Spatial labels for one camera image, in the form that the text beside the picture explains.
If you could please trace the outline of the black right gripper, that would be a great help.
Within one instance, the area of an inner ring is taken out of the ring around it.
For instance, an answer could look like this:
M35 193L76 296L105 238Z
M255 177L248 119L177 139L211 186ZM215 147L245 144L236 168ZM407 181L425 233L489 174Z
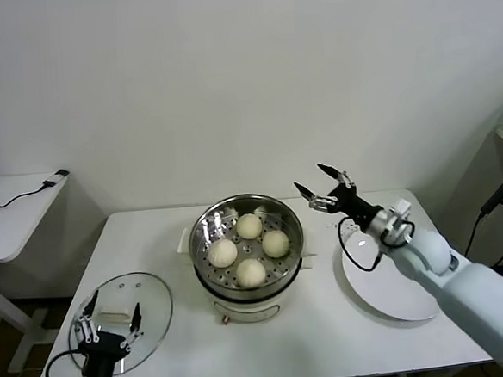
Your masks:
M351 218L363 232L366 232L371 221L381 212L382 207L371 205L357 195L356 184L349 178L347 172L339 171L336 168L318 163L317 166L329 177L337 180L339 184L329 193L329 197L318 196L310 189L298 182L294 186L307 201L309 207L318 212L343 213Z

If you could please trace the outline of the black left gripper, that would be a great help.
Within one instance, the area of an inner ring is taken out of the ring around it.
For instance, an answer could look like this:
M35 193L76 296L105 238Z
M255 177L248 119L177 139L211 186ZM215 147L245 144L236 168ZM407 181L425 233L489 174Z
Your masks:
M129 334L124 337L106 331L97 333L93 321L93 313L98 300L99 291L96 290L84 302L83 309L76 316L74 333L78 348L85 357L82 367L84 377L113 377L115 364L129 354L129 348L142 335L140 303L134 307Z

